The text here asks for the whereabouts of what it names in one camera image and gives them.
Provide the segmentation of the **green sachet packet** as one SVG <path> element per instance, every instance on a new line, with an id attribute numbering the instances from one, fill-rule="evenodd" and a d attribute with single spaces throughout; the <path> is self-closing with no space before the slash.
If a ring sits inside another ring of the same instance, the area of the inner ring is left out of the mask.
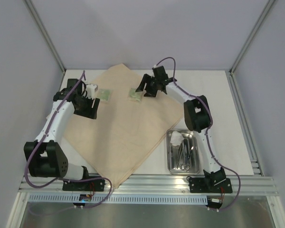
<path id="1" fill-rule="evenodd" d="M 111 94 L 112 90 L 110 89 L 99 89 L 97 92 L 97 98 L 100 99 L 101 102 L 108 103 L 110 101 Z"/>
<path id="2" fill-rule="evenodd" d="M 130 88 L 128 93 L 128 99 L 130 101 L 141 102 L 142 96 L 143 96 L 142 92 L 136 92 L 135 88 Z"/>

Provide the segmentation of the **white gauze pad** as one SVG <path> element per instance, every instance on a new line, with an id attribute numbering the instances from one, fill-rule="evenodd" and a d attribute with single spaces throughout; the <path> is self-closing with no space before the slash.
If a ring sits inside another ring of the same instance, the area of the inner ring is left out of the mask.
<path id="1" fill-rule="evenodd" d="M 171 134 L 170 143 L 172 146 L 180 146 L 183 141 L 183 136 L 178 131 L 173 131 Z"/>

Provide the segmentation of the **stainless steel tray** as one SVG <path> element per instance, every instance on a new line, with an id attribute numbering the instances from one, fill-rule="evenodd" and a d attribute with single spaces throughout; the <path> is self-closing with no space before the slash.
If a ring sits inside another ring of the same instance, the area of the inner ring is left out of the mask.
<path id="1" fill-rule="evenodd" d="M 182 134 L 184 139 L 187 139 L 189 142 L 189 147 L 194 146 L 193 155 L 191 157 L 191 170 L 190 172 L 183 172 L 180 170 L 179 165 L 185 164 L 183 162 L 183 159 L 181 158 L 181 145 L 180 146 L 174 146 L 174 168 L 171 167 L 171 159 L 170 159 L 170 149 L 171 149 L 171 134 L 173 131 L 178 131 Z M 192 131 L 186 130 L 186 129 L 169 129 L 166 132 L 166 144 L 167 144 L 167 169 L 171 174 L 177 174 L 177 175 L 197 175 L 201 171 L 200 166 L 200 159 L 199 159 L 199 153 L 198 153 L 198 146 L 197 146 L 197 140 L 193 134 Z"/>

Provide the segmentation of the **scalpel handle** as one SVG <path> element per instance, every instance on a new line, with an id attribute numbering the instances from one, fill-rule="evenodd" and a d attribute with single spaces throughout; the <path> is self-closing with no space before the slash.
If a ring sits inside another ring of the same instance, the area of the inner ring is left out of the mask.
<path id="1" fill-rule="evenodd" d="M 170 149 L 170 159 L 171 159 L 171 167 L 174 168 L 174 149 L 172 145 Z"/>

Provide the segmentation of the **long steel scissors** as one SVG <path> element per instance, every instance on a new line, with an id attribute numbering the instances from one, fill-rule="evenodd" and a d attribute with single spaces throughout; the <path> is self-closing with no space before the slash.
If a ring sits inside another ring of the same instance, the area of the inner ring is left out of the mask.
<path id="1" fill-rule="evenodd" d="M 188 160 L 188 153 L 189 153 L 189 142 L 187 139 L 184 139 L 182 141 L 181 145 L 181 158 L 183 159 L 183 162 L 186 163 Z"/>

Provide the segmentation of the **small steel scissors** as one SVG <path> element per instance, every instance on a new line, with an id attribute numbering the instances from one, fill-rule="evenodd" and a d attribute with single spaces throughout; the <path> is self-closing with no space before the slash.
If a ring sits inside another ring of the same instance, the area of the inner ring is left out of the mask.
<path id="1" fill-rule="evenodd" d="M 190 172 L 191 166 L 189 164 L 180 164 L 179 168 L 183 172 Z"/>

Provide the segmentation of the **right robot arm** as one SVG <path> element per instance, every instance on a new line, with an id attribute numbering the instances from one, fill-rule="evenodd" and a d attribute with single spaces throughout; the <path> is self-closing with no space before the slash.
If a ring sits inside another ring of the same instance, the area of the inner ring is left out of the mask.
<path id="1" fill-rule="evenodd" d="M 209 192 L 216 192 L 226 180 L 226 174 L 213 148 L 210 130 L 213 119 L 207 98 L 186 92 L 177 85 L 175 77 L 168 77 L 163 66 L 154 67 L 152 71 L 153 75 L 143 75 L 136 92 L 144 91 L 145 97 L 156 97 L 159 91 L 165 94 L 172 92 L 176 95 L 176 99 L 183 103 L 185 124 L 190 131 L 195 133 L 198 149 L 202 153 L 205 188 Z"/>

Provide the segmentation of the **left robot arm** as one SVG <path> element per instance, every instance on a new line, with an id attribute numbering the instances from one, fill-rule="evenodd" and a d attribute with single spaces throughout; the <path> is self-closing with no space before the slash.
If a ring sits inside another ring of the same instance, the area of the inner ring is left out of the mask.
<path id="1" fill-rule="evenodd" d="M 86 167 L 71 164 L 60 144 L 72 115 L 97 118 L 100 103 L 95 96 L 97 90 L 96 84 L 69 79 L 67 86 L 54 95 L 52 110 L 45 126 L 34 141 L 24 145 L 27 172 L 32 177 L 73 180 L 74 186 L 79 190 L 89 187 Z"/>

